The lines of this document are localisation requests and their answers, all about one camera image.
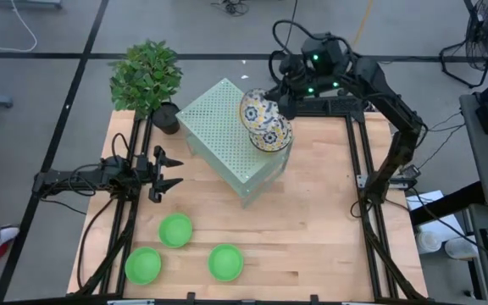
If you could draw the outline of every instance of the electric fan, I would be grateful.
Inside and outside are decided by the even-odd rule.
[[[488,0],[479,0],[472,9],[469,10],[470,19],[466,28],[466,37],[463,42],[445,47],[440,52],[441,71],[451,76],[455,80],[462,82],[470,88],[483,85],[483,81],[488,72]],[[451,74],[446,68],[444,53],[456,48],[458,51],[466,44],[466,59],[470,67],[483,71],[481,81],[477,85],[470,84],[462,78]]]

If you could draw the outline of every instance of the potted plant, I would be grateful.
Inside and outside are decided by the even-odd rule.
[[[168,135],[178,131],[180,110],[170,97],[180,87],[182,72],[175,63],[176,53],[165,42],[147,40],[128,48],[125,60],[112,63],[110,91],[116,110],[135,110],[142,119],[153,111],[156,127]]]

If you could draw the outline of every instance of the black plant pot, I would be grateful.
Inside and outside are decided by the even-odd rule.
[[[180,123],[176,114],[180,111],[178,106],[171,102],[161,104],[158,110],[153,112],[153,125],[158,127],[166,135],[172,135],[180,130]]]

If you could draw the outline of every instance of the concrete floor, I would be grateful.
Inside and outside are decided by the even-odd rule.
[[[210,7],[211,0],[109,0],[94,53],[122,53],[146,38],[167,40],[178,53],[270,53],[278,47],[270,34],[278,19],[289,19],[292,0],[249,1],[240,18]],[[296,21],[314,31],[331,31],[352,41],[367,0],[302,1]],[[62,11],[28,8],[20,12],[39,40],[35,53],[81,53],[101,0],[64,0]],[[468,13],[462,0],[374,4],[356,49],[366,55],[436,56],[442,47],[463,39]],[[280,29],[286,36],[286,29]],[[22,47],[31,39],[12,11],[0,8],[0,46]],[[297,50],[303,34],[293,32]],[[71,169],[98,159],[112,111],[106,60],[89,60],[53,164]],[[0,224],[18,223],[25,211],[33,175],[41,168],[48,143],[77,68],[77,59],[0,59],[0,94],[12,96],[14,107],[0,108]],[[183,60],[184,78],[174,101],[185,107],[210,86],[227,77],[242,90],[271,87],[266,61]],[[477,80],[480,72],[467,64],[449,64],[459,75]],[[458,110],[458,97],[471,91],[447,78],[438,63],[384,64],[391,87],[429,125]],[[488,78],[483,89],[488,85]],[[458,117],[452,123],[460,123]],[[430,134],[416,152],[420,165],[447,133]],[[423,168],[420,191],[445,193],[478,179],[469,140],[460,130]],[[60,196],[86,210],[87,200]],[[39,206],[7,299],[62,296],[67,289],[84,217],[59,206]],[[445,255],[422,257],[430,296],[443,302],[473,303],[462,295],[470,289],[466,263]],[[4,262],[0,263],[0,274]]]

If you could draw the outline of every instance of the wooden table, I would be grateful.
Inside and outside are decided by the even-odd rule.
[[[389,126],[381,114],[366,114],[366,118],[374,165],[379,166],[391,143]],[[132,123],[131,112],[112,114],[104,157],[111,155],[114,134],[130,135]],[[161,145],[170,158],[185,163],[164,169],[165,177],[182,177],[184,181],[171,189],[160,204],[150,202],[149,187],[143,187],[133,249],[155,248],[163,267],[150,285],[137,286],[128,281],[125,297],[184,299],[187,292],[194,291],[197,299],[305,301],[311,294],[318,294],[321,301],[374,299],[362,226],[349,214],[357,192],[345,120],[297,118],[291,123],[296,139],[286,172],[247,209],[241,208],[230,186],[200,157],[191,156],[182,131],[166,136],[153,129],[148,156],[153,158],[153,147]],[[117,153],[125,156],[121,141]],[[360,160],[363,170],[362,154]],[[387,197],[405,203],[401,191],[390,191]],[[85,226],[107,200],[108,194],[101,192],[91,199]],[[97,219],[87,237],[83,281],[105,256],[115,207],[113,203]],[[391,256],[417,291],[426,295],[408,213],[391,204],[384,204],[383,211]],[[174,212],[187,214],[194,229],[191,242],[180,249],[169,249],[158,239],[160,221]],[[237,245],[245,258],[240,277],[229,283],[216,281],[208,272],[210,250],[220,243]],[[110,291],[115,288],[119,258],[113,268]],[[77,290],[75,269],[69,291]],[[387,296],[385,277],[381,279],[383,295]]]

